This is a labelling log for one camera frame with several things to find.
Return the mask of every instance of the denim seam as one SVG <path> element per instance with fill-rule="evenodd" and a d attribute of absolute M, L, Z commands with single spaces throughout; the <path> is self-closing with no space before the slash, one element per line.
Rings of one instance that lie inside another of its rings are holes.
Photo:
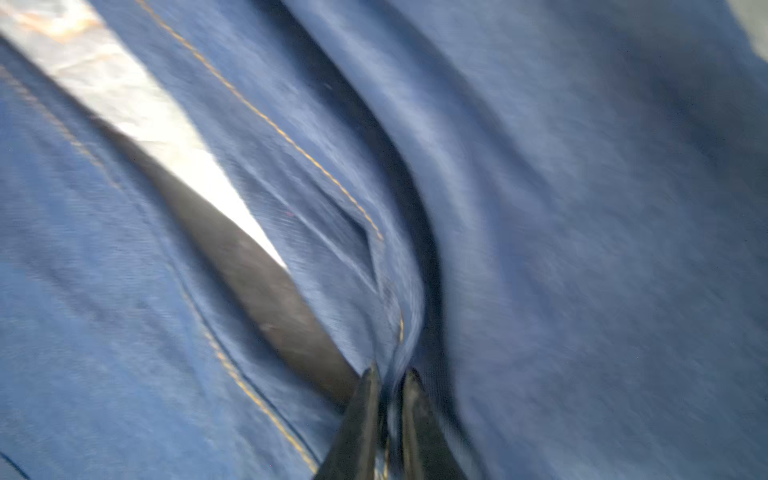
<path fill-rule="evenodd" d="M 319 168 L 320 171 L 322 171 L 326 177 L 328 177 L 336 186 L 346 195 L 347 198 L 357 207 L 358 210 L 360 210 L 365 216 L 366 220 L 371 224 L 371 227 L 376 231 L 376 236 L 379 238 L 379 240 L 384 240 L 384 236 L 382 235 L 381 231 L 379 230 L 379 227 L 376 226 L 376 223 L 373 221 L 370 215 L 368 215 L 368 212 L 366 212 L 366 209 L 360 205 L 360 203 L 355 199 L 355 197 L 352 196 L 352 194 L 347 190 L 328 170 L 325 169 L 323 165 L 320 164 L 315 158 L 308 154 L 303 148 L 301 148 L 298 144 L 296 144 L 295 141 L 285 132 L 282 128 L 280 128 L 274 121 L 272 121 L 271 118 L 267 117 L 261 110 L 254 107 L 252 103 L 250 103 L 243 94 L 240 93 L 237 88 L 235 88 L 234 85 L 230 81 L 228 81 L 220 71 L 214 67 L 207 58 L 203 56 L 203 54 L 198 51 L 194 45 L 192 45 L 186 38 L 181 36 L 178 32 L 172 29 L 171 26 L 169 26 L 163 19 L 152 9 L 152 7 L 149 6 L 149 4 L 146 2 L 146 0 L 136 0 L 136 3 L 139 4 L 145 10 L 150 17 L 157 23 L 159 26 L 161 26 L 165 31 L 167 31 L 172 37 L 176 38 L 187 50 L 189 50 L 192 55 L 205 66 L 205 68 L 208 69 L 208 71 L 218 79 L 227 89 L 232 92 L 232 94 L 245 104 L 246 107 L 248 107 L 253 113 L 258 115 L 262 120 L 268 123 L 269 126 L 272 127 L 278 134 L 280 134 L 281 137 L 283 137 L 292 147 L 294 147 L 299 153 L 301 153 L 307 160 L 312 162 L 312 164 Z"/>
<path fill-rule="evenodd" d="M 96 156 L 93 155 L 93 153 L 91 153 L 91 151 L 88 150 L 88 148 L 85 147 L 85 145 L 83 145 L 72 134 L 72 132 L 67 128 L 67 126 L 64 125 L 64 123 L 62 123 L 50 110 L 48 110 L 48 108 L 45 107 L 37 99 L 37 97 L 35 97 L 29 91 L 29 89 L 26 88 L 19 80 L 17 80 L 16 77 L 14 77 L 13 74 L 11 74 L 11 72 L 9 72 L 3 65 L 0 65 L 0 77 L 6 80 L 22 96 L 24 100 L 26 100 L 28 103 L 36 107 L 38 111 L 40 111 L 40 113 L 42 113 L 43 116 L 48 121 L 50 121 L 51 124 L 54 125 L 56 130 L 58 130 L 59 133 L 61 133 L 61 135 L 67 141 L 69 141 L 69 143 L 73 147 L 75 147 L 75 149 L 77 149 L 78 152 L 80 152 L 83 156 L 85 156 L 91 164 L 93 164 L 96 168 L 98 168 L 103 173 L 103 175 L 107 178 L 108 183 L 112 187 L 125 193 L 125 190 L 123 190 L 120 184 L 118 184 L 116 181 L 114 181 L 114 179 L 112 179 L 104 163 L 99 161 L 98 158 L 96 158 Z M 152 232 L 153 236 L 157 236 L 152 227 L 150 227 L 150 231 Z M 214 338 L 213 333 L 210 331 L 210 327 L 208 327 L 207 322 L 204 320 L 202 316 L 202 313 L 197 308 L 197 304 L 194 301 L 192 301 L 186 286 L 178 278 L 177 272 L 171 271 L 171 274 L 174 277 L 174 281 L 179 287 L 179 290 L 184 299 L 184 302 L 190 307 L 190 309 L 192 310 L 192 313 L 200 320 L 200 324 L 204 329 L 203 334 L 208 340 L 208 343 L 210 344 L 210 346 L 216 352 L 216 357 L 219 359 L 221 365 L 224 367 L 224 369 L 227 371 L 230 377 L 235 381 L 235 383 L 240 387 L 240 389 L 242 389 L 243 392 L 245 392 L 245 394 L 254 403 L 256 403 L 256 405 L 270 419 L 270 421 L 272 421 L 272 423 L 277 427 L 277 429 L 286 438 L 286 440 L 288 440 L 288 442 L 298 451 L 298 453 L 301 455 L 302 460 L 307 464 L 307 466 L 310 468 L 312 473 L 315 473 L 317 471 L 316 462 L 312 460 L 312 458 L 310 457 L 310 454 L 301 445 L 299 440 L 297 440 L 293 435 L 291 435 L 286 430 L 286 427 L 283 425 L 280 419 L 278 419 L 275 416 L 275 414 L 269 409 L 269 407 L 266 405 L 264 400 L 260 398 L 259 394 L 257 394 L 253 388 L 251 388 L 245 381 L 243 381 L 243 375 L 240 372 L 238 372 L 237 368 L 233 365 L 233 363 L 227 357 L 227 354 L 224 352 L 223 347 Z"/>

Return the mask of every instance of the seam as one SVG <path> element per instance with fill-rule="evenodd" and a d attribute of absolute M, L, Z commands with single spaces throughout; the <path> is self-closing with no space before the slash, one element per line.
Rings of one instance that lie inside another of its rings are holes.
<path fill-rule="evenodd" d="M 50 110 L 48 110 L 45 105 L 43 105 L 37 97 L 35 97 L 19 80 L 14 77 L 11 72 L 9 72 L 5 66 L 0 65 L 0 77 L 3 77 L 5 81 L 7 81 L 21 96 L 24 98 L 28 103 L 32 104 L 33 107 L 37 108 L 40 113 L 48 120 L 50 121 L 54 127 L 56 127 L 56 130 L 59 131 L 61 135 L 64 136 L 64 138 L 69 141 L 70 144 L 72 144 L 73 147 L 75 147 L 81 154 L 83 154 L 91 164 L 93 164 L 96 168 L 101 170 L 101 172 L 104 174 L 104 176 L 107 178 L 107 181 L 109 184 L 117 188 L 118 190 L 122 190 L 120 185 L 115 182 L 112 177 L 110 176 L 109 172 L 107 171 L 107 168 L 104 166 L 103 163 L 101 163 L 100 160 L 98 160 L 90 150 L 88 150 L 85 145 L 83 145 L 73 134 L 72 132 L 67 128 L 66 125 L 64 125 L 58 118 L 56 118 L 55 115 L 51 113 Z"/>
<path fill-rule="evenodd" d="M 88 150 L 88 148 L 85 147 L 85 145 L 83 145 L 72 134 L 72 132 L 67 128 L 67 126 L 64 125 L 53 113 L 51 113 L 51 111 L 48 110 L 48 108 L 45 107 L 38 100 L 38 98 L 35 97 L 3 65 L 0 65 L 0 77 L 6 80 L 22 96 L 22 98 L 24 98 L 25 101 L 27 101 L 28 103 L 32 104 L 35 108 L 37 108 L 43 114 L 43 116 L 56 127 L 56 129 L 64 136 L 64 138 L 67 141 L 69 141 L 70 144 L 72 144 L 72 146 L 75 147 L 81 154 L 83 154 L 88 159 L 88 161 L 91 162 L 91 164 L 93 164 L 95 167 L 101 170 L 101 172 L 108 179 L 108 182 L 112 187 L 118 189 L 119 191 L 123 191 L 120 185 L 112 179 L 112 177 L 110 176 L 104 164 L 100 160 L 98 160 L 98 158 L 96 158 L 96 156 L 93 155 L 93 153 L 91 153 L 91 151 Z M 301 455 L 302 460 L 307 464 L 307 466 L 310 467 L 310 470 L 312 471 L 312 473 L 316 473 L 317 464 L 315 463 L 315 461 L 312 460 L 312 458 L 307 453 L 305 448 L 302 447 L 301 443 L 286 430 L 285 426 L 280 421 L 280 419 L 278 419 L 275 416 L 275 414 L 272 413 L 272 411 L 269 409 L 269 407 L 266 406 L 264 401 L 253 391 L 253 389 L 250 386 L 248 386 L 243 381 L 243 377 L 237 371 L 237 368 L 232 364 L 232 362 L 227 358 L 227 355 L 224 353 L 220 344 L 218 343 L 218 341 L 216 341 L 210 329 L 202 319 L 202 315 L 198 310 L 197 305 L 195 305 L 192 302 L 191 298 L 187 295 L 186 287 L 183 286 L 183 284 L 179 281 L 179 279 L 176 277 L 176 274 L 174 272 L 171 272 L 171 274 L 174 275 L 174 279 L 176 280 L 177 284 L 179 284 L 180 293 L 181 293 L 181 296 L 184 298 L 184 302 L 191 308 L 192 313 L 197 317 L 198 321 L 200 322 L 201 326 L 204 329 L 203 334 L 208 340 L 208 343 L 210 344 L 210 346 L 213 347 L 214 351 L 216 352 L 216 357 L 219 359 L 219 361 L 221 362 L 222 366 L 225 368 L 227 373 L 229 373 L 230 377 L 232 377 L 235 383 L 245 392 L 246 395 L 248 395 L 248 397 L 251 400 L 253 400 L 254 403 L 256 403 L 256 405 L 261 409 L 261 411 L 272 421 L 272 423 L 277 427 L 280 433 L 283 434 L 283 436 L 288 440 L 288 442 L 291 445 L 293 445 L 293 447 Z"/>
<path fill-rule="evenodd" d="M 237 386 L 239 386 L 245 393 L 248 395 L 248 397 L 253 400 L 253 403 L 256 403 L 262 412 L 264 412 L 264 415 L 269 417 L 269 419 L 272 421 L 272 423 L 277 427 L 278 430 L 280 430 L 280 433 L 283 434 L 283 436 L 290 442 L 291 445 L 299 452 L 299 455 L 301 455 L 301 459 L 307 464 L 308 467 L 310 467 L 310 470 L 312 473 L 317 473 L 317 464 L 314 460 L 312 460 L 307 453 L 307 451 L 304 449 L 304 447 L 301 446 L 299 441 L 291 435 L 283 425 L 283 423 L 278 419 L 266 406 L 264 401 L 253 391 L 253 389 L 248 386 L 247 383 L 243 381 L 243 377 L 240 375 L 240 373 L 237 371 L 237 368 L 235 368 L 234 365 L 232 365 L 232 362 L 230 362 L 229 358 L 227 358 L 227 354 L 224 353 L 224 351 L 221 348 L 221 345 L 218 343 L 218 341 L 214 338 L 214 335 L 210 332 L 210 330 L 207 328 L 207 326 L 204 325 L 204 331 L 203 334 L 205 335 L 205 338 L 208 340 L 208 343 L 211 347 L 214 348 L 216 351 L 216 357 L 221 361 L 221 364 L 224 366 L 227 373 L 230 374 L 230 377 L 232 377 L 232 380 L 235 381 Z"/>
<path fill-rule="evenodd" d="M 308 154 L 303 148 L 301 148 L 298 144 L 296 144 L 295 141 L 285 132 L 282 128 L 280 128 L 274 121 L 272 121 L 271 118 L 267 117 L 261 110 L 254 107 L 252 103 L 250 103 L 243 94 L 240 93 L 237 88 L 235 88 L 234 85 L 230 81 L 228 81 L 220 71 L 214 67 L 207 58 L 203 56 L 203 54 L 200 53 L 199 50 L 197 50 L 194 45 L 192 45 L 186 38 L 181 36 L 178 32 L 172 29 L 171 26 L 169 26 L 165 21 L 155 12 L 155 10 L 152 9 L 152 7 L 149 6 L 146 0 L 136 0 L 136 3 L 139 4 L 145 10 L 150 17 L 157 23 L 159 26 L 161 26 L 165 31 L 167 31 L 172 37 L 176 38 L 187 50 L 189 50 L 192 55 L 205 66 L 205 68 L 208 69 L 208 71 L 216 77 L 227 89 L 232 92 L 232 94 L 242 102 L 246 107 L 248 107 L 253 113 L 258 115 L 262 120 L 268 123 L 269 126 L 272 127 L 278 134 L 280 134 L 281 137 L 283 137 L 293 148 L 295 148 L 299 153 L 301 153 L 307 160 L 312 162 L 312 165 L 319 168 L 320 171 L 322 171 L 326 177 L 328 177 L 336 186 L 346 195 L 347 198 L 357 207 L 357 210 L 360 210 L 362 212 L 362 215 L 368 220 L 368 222 L 371 224 L 371 227 L 376 231 L 376 236 L 379 238 L 379 240 L 384 240 L 384 236 L 381 233 L 381 230 L 379 230 L 379 227 L 376 226 L 376 223 L 373 221 L 370 215 L 368 215 L 368 212 L 366 212 L 366 209 L 360 205 L 360 203 L 355 199 L 355 197 L 352 196 L 352 194 L 347 190 L 328 170 L 323 167 L 320 162 L 315 160 L 315 158 Z"/>

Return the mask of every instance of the jeans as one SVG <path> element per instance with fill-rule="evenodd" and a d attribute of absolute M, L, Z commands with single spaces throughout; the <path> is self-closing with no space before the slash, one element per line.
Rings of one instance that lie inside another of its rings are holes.
<path fill-rule="evenodd" d="M 379 365 L 379 475 L 409 366 L 473 478 L 768 472 L 768 67 L 726 4 L 92 4 Z M 29 478 L 309 478 L 341 412 L 0 58 L 0 452 Z"/>

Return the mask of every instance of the blue denim fabric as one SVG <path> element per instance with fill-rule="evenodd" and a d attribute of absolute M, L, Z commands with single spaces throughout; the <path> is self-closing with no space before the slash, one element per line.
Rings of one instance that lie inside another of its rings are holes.
<path fill-rule="evenodd" d="M 93 3 L 350 363 L 389 391 L 420 368 L 471 476 L 768 475 L 768 66 L 724 2 Z M 31 478 L 85 477 L 77 452 L 101 478 L 308 476 L 338 413 L 14 75 L 123 190 L 2 92 L 0 452 Z"/>
<path fill-rule="evenodd" d="M 88 119 L 0 59 L 0 452 L 29 478 L 310 478 L 337 408 Z"/>

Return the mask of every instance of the orange stitching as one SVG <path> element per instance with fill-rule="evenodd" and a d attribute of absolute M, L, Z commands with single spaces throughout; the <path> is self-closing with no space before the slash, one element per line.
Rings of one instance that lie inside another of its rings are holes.
<path fill-rule="evenodd" d="M 312 473 L 317 473 L 317 464 L 315 461 L 310 458 L 299 441 L 296 440 L 293 435 L 288 433 L 285 426 L 283 426 L 283 423 L 267 408 L 263 400 L 259 398 L 259 396 L 243 381 L 242 376 L 240 376 L 237 369 L 235 369 L 234 365 L 232 365 L 232 362 L 230 362 L 230 360 L 224 354 L 218 341 L 214 339 L 214 336 L 211 335 L 209 329 L 205 325 L 204 334 L 208 339 L 208 343 L 210 343 L 214 350 L 216 350 L 216 356 L 221 361 L 221 364 L 224 365 L 224 368 L 227 370 L 227 373 L 230 374 L 230 377 L 232 377 L 235 383 L 246 393 L 246 395 L 248 395 L 250 399 L 259 406 L 261 411 L 264 412 L 264 414 L 268 416 L 270 420 L 272 420 L 272 423 L 277 427 L 278 430 L 280 430 L 280 433 L 282 433 L 288 442 L 290 442 L 290 444 L 293 445 L 293 447 L 299 452 L 302 460 L 310 467 Z"/>
<path fill-rule="evenodd" d="M 291 144 L 294 148 L 296 148 L 299 153 L 301 153 L 307 160 L 311 161 L 312 164 L 315 167 L 318 167 L 320 171 L 322 171 L 326 177 L 331 179 L 331 181 L 336 184 L 336 186 L 341 189 L 341 191 L 346 195 L 347 198 L 349 198 L 353 204 L 355 204 L 355 207 L 357 207 L 358 210 L 362 212 L 362 214 L 365 216 L 366 220 L 371 224 L 371 227 L 376 231 L 376 236 L 379 238 L 379 240 L 384 240 L 384 236 L 382 235 L 379 228 L 376 226 L 376 223 L 374 223 L 373 219 L 370 215 L 368 215 L 368 212 L 366 212 L 366 209 L 360 205 L 357 200 L 355 200 L 355 197 L 352 196 L 352 194 L 341 184 L 339 181 L 328 171 L 326 170 L 317 160 L 312 157 L 312 155 L 308 154 L 303 148 L 301 148 L 299 145 L 296 144 L 295 141 L 291 137 L 288 136 L 286 132 L 283 131 L 282 128 L 278 127 L 275 122 L 272 121 L 271 118 L 267 117 L 264 113 L 261 112 L 258 108 L 254 107 L 253 104 L 251 104 L 246 98 L 243 96 L 243 94 L 238 91 L 234 85 L 232 85 L 222 74 L 219 72 L 209 61 L 207 58 L 203 56 L 186 38 L 179 35 L 175 30 L 173 30 L 167 23 L 163 21 L 163 19 L 155 13 L 155 11 L 147 4 L 146 0 L 136 0 L 136 3 L 139 4 L 151 17 L 152 19 L 163 29 L 165 29 L 168 33 L 170 33 L 171 36 L 176 38 L 187 50 L 192 52 L 192 55 L 202 63 L 205 68 L 208 69 L 208 71 L 213 74 L 214 77 L 216 77 L 222 84 L 224 84 L 229 91 L 232 92 L 232 94 L 237 97 L 238 100 L 243 102 L 253 113 L 258 115 L 262 118 L 265 122 L 269 124 L 278 134 L 280 134 L 281 137 L 285 138 L 285 140 Z"/>
<path fill-rule="evenodd" d="M 116 184 L 109 176 L 109 173 L 107 172 L 106 168 L 104 167 L 104 164 L 101 163 L 92 153 L 90 150 L 88 150 L 85 145 L 83 145 L 73 134 L 72 132 L 55 116 L 49 111 L 19 80 L 14 77 L 11 72 L 5 69 L 4 66 L 0 65 L 0 77 L 3 77 L 13 88 L 15 88 L 18 93 L 29 103 L 34 105 L 44 116 L 46 119 L 48 119 L 60 132 L 64 137 L 74 146 L 78 149 L 94 166 L 98 167 L 99 169 L 104 172 L 105 177 L 110 182 L 110 185 L 117 188 L 118 190 L 122 190 L 118 184 Z M 304 447 L 299 444 L 299 441 L 296 440 L 288 431 L 286 430 L 285 426 L 283 426 L 283 423 L 267 408 L 266 404 L 264 404 L 263 400 L 260 399 L 257 394 L 242 380 L 242 377 L 235 369 L 234 365 L 232 365 L 232 362 L 227 358 L 227 356 L 224 354 L 223 350 L 219 346 L 218 342 L 214 339 L 214 336 L 211 335 L 208 328 L 205 326 L 205 324 L 202 322 L 202 318 L 200 317 L 200 313 L 197 311 L 197 308 L 192 304 L 190 301 L 189 296 L 182 290 L 181 295 L 184 298 L 184 301 L 187 303 L 187 305 L 190 306 L 192 309 L 194 315 L 197 317 L 197 319 L 200 321 L 200 324 L 203 325 L 204 328 L 204 334 L 206 338 L 208 338 L 208 343 L 216 350 L 216 357 L 219 359 L 221 364 L 226 369 L 227 373 L 230 374 L 232 379 L 235 381 L 235 383 L 248 395 L 248 397 L 253 400 L 254 403 L 256 403 L 259 408 L 261 409 L 264 414 L 269 417 L 269 419 L 272 421 L 272 423 L 277 427 L 278 430 L 280 430 L 280 433 L 283 434 L 283 436 L 290 442 L 291 445 L 299 452 L 301 455 L 301 458 L 304 460 L 304 462 L 310 467 L 310 470 L 312 473 L 317 472 L 317 464 L 314 460 L 310 458 L 310 456 L 307 454 Z"/>
<path fill-rule="evenodd" d="M 70 144 L 72 144 L 73 147 L 77 148 L 78 151 L 85 156 L 91 164 L 101 170 L 101 172 L 104 174 L 104 176 L 107 178 L 107 181 L 109 184 L 117 188 L 118 190 L 122 190 L 120 188 L 120 185 L 118 185 L 114 180 L 112 180 L 112 177 L 110 177 L 109 172 L 107 171 L 107 168 L 104 166 L 103 163 L 101 163 L 92 153 L 90 150 L 88 150 L 85 145 L 83 145 L 73 134 L 72 132 L 64 125 L 58 118 L 56 118 L 55 115 L 51 113 L 50 110 L 48 110 L 45 105 L 43 105 L 37 97 L 35 97 L 19 80 L 14 77 L 10 71 L 6 70 L 4 66 L 0 65 L 0 77 L 3 77 L 5 81 L 7 81 L 15 90 L 24 98 L 27 102 L 32 104 L 33 107 L 37 108 L 40 113 L 48 120 L 50 121 L 54 127 L 61 133 L 61 135 L 64 136 L 65 139 L 69 141 Z"/>

